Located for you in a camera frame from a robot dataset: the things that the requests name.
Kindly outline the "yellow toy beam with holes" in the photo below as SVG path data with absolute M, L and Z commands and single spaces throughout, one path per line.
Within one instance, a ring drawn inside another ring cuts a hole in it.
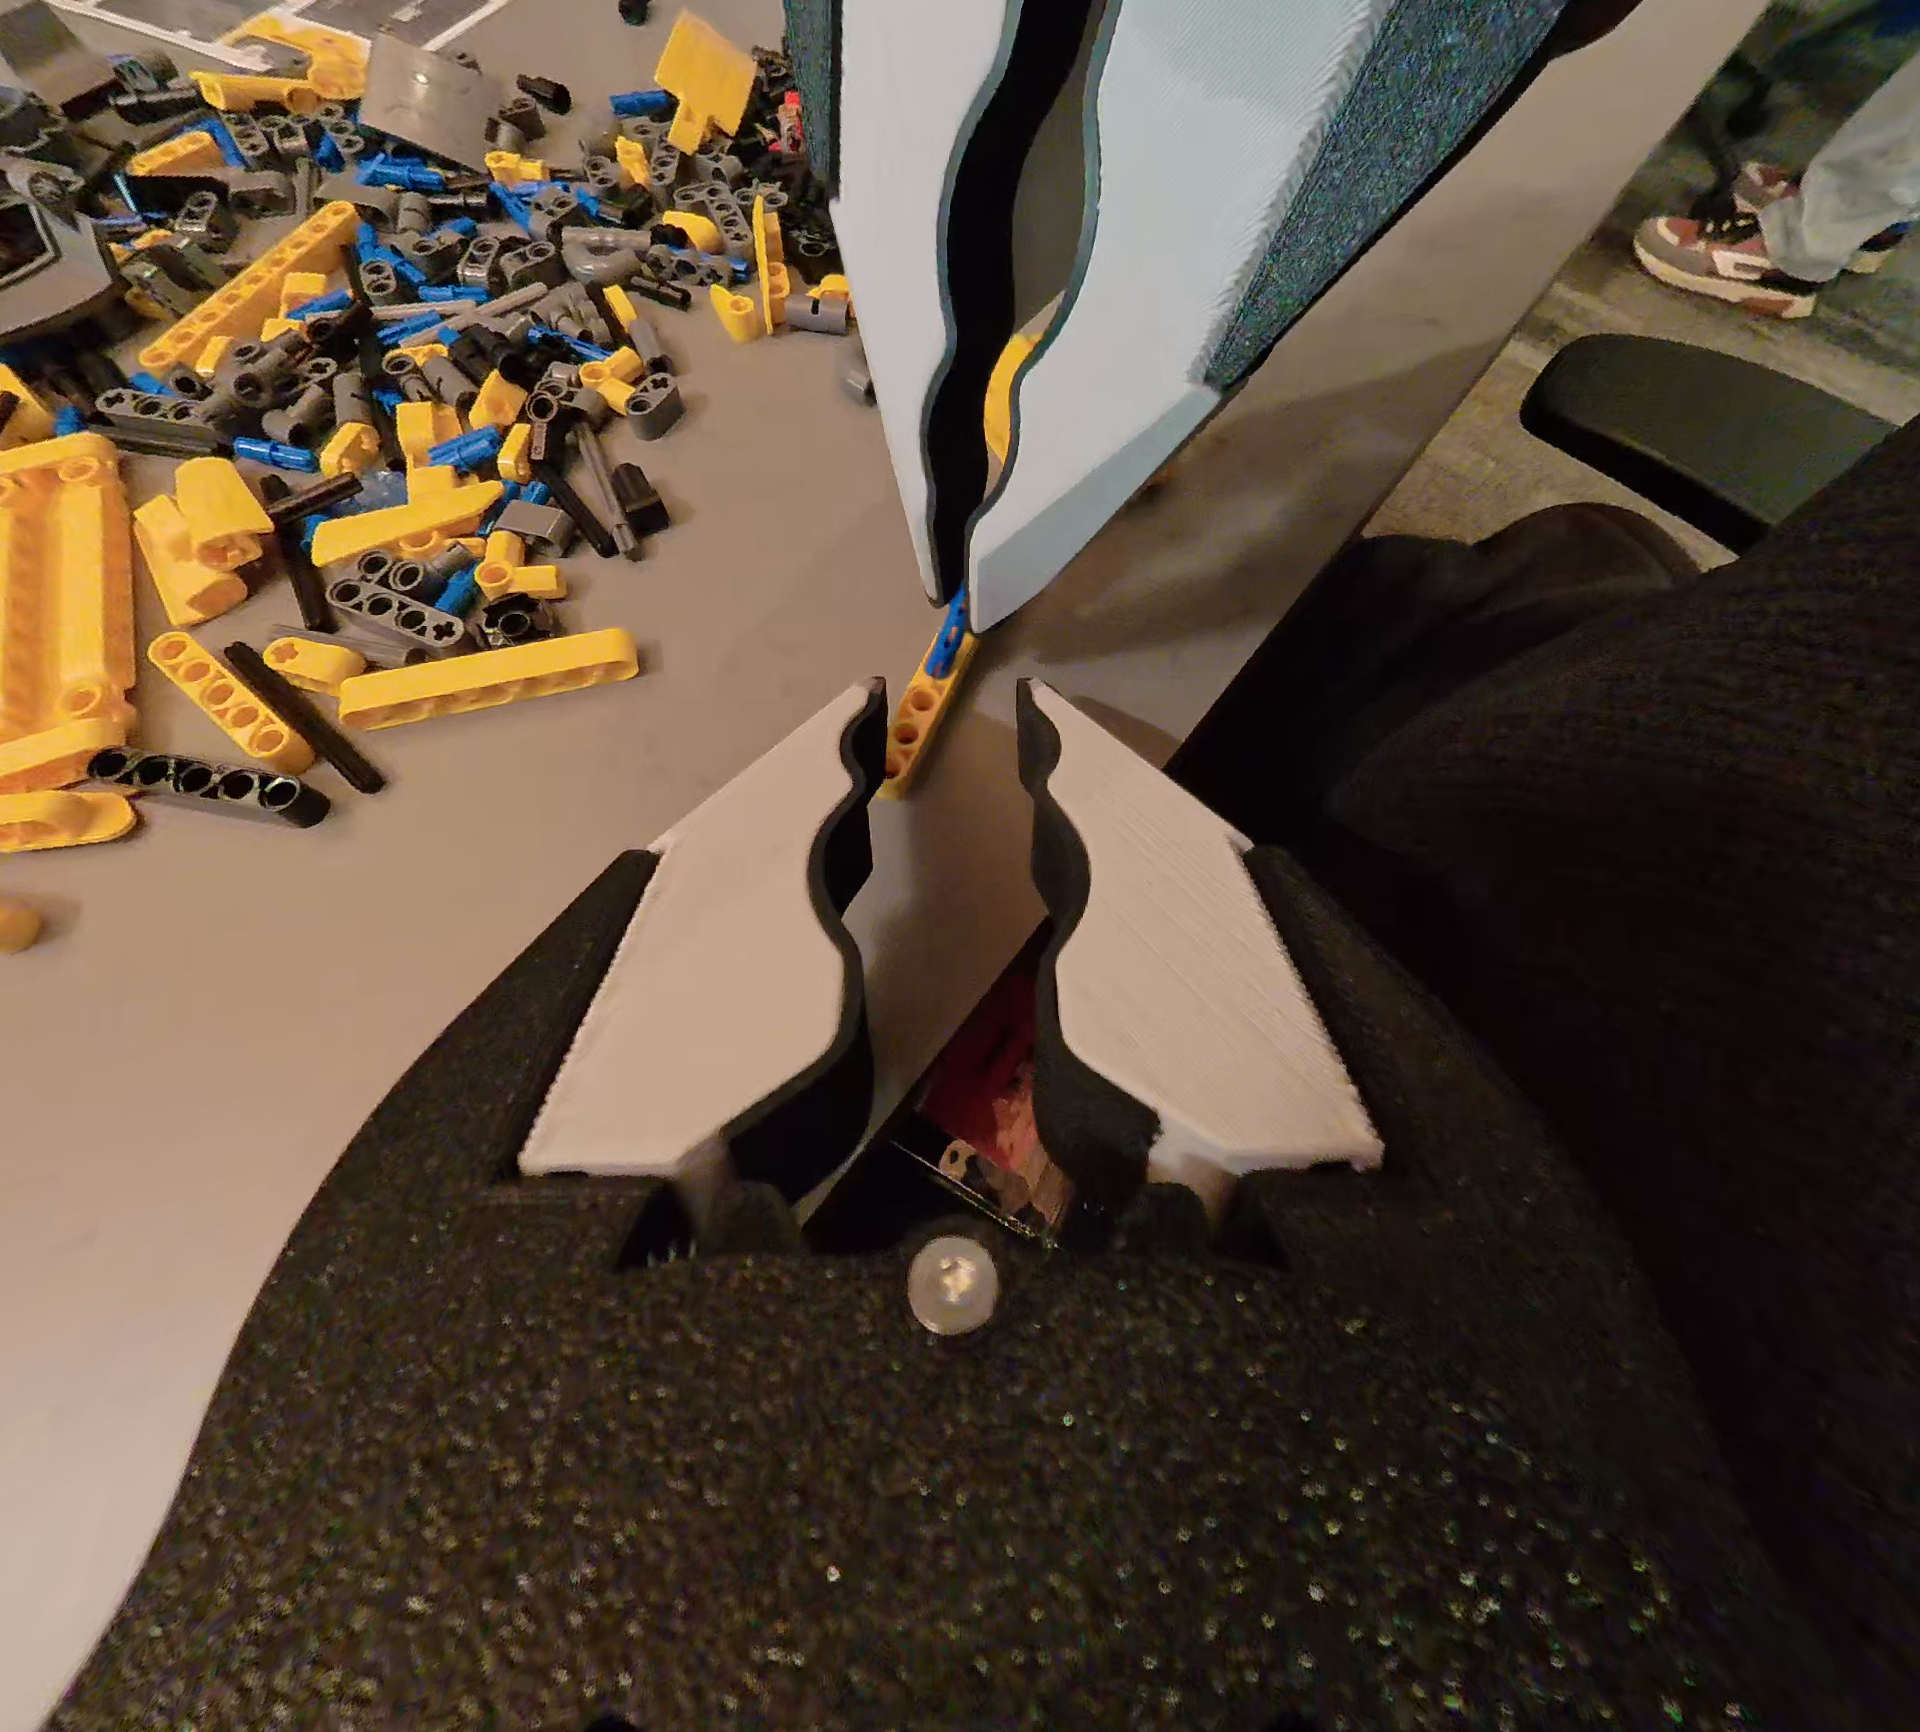
M 959 650 L 954 670 L 945 679 L 932 679 L 923 670 L 923 658 L 907 679 L 893 706 L 886 730 L 884 764 L 878 795 L 882 799 L 903 798 L 923 760 L 930 757 L 949 712 L 958 708 L 959 690 L 969 674 L 977 635 L 969 631 Z

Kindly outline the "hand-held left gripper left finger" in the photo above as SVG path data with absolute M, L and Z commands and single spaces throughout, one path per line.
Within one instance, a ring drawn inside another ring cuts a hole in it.
M 847 910 L 884 757 L 886 682 L 854 679 L 645 847 L 521 1179 L 659 1181 L 707 1226 L 735 1189 L 795 1205 L 850 1159 L 874 1051 Z

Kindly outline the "partly built dark toy model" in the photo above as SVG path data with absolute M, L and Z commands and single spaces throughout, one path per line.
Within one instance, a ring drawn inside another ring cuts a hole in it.
M 128 155 L 120 78 L 45 0 L 2 16 L 2 339 L 97 316 L 123 279 L 91 216 Z

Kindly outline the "pile of mixed toy pieces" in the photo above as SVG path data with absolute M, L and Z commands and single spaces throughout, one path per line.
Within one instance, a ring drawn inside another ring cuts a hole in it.
M 734 339 L 854 308 L 785 44 L 731 138 L 655 83 L 552 153 L 520 73 L 486 169 L 261 72 L 111 58 L 126 145 L 91 218 L 122 290 L 3 343 L 3 855 L 90 852 L 159 803 L 319 826 L 360 737 L 621 686 L 568 630 L 568 558 L 672 524 L 625 444 L 683 422 L 659 318 Z

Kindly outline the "dark grey toy panel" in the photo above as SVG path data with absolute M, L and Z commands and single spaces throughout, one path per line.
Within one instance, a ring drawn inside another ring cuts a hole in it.
M 455 169 L 484 173 L 493 149 L 488 127 L 505 91 L 484 69 L 377 32 L 368 39 L 357 119 Z

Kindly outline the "yellow toy panel with tab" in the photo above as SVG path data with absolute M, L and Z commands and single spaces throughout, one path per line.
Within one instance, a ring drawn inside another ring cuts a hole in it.
M 676 105 L 667 139 L 691 155 L 710 138 L 738 134 L 756 91 L 757 63 L 705 17 L 682 10 L 664 39 L 654 83 Z

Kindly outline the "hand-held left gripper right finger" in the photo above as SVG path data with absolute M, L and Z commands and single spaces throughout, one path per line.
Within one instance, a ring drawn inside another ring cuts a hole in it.
M 1018 686 L 1050 926 L 1029 1105 L 1075 1192 L 1218 1222 L 1258 1173 L 1373 1173 L 1383 1142 L 1251 865 L 1253 844 L 1043 679 Z

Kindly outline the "black office chair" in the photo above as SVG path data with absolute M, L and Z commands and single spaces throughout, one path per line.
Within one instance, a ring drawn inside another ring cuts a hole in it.
M 1736 555 L 1895 432 L 1759 362 L 1613 331 L 1561 345 L 1517 424 Z

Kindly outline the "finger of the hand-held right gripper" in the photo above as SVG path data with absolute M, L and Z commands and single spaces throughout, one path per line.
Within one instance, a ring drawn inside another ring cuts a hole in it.
M 1015 204 L 1092 0 L 837 0 L 830 214 L 923 591 L 947 601 L 987 487 L 1015 316 Z
M 1042 593 L 1236 373 L 1213 365 L 1397 0 L 1107 0 L 1068 283 L 1010 385 L 968 526 L 987 631 Z

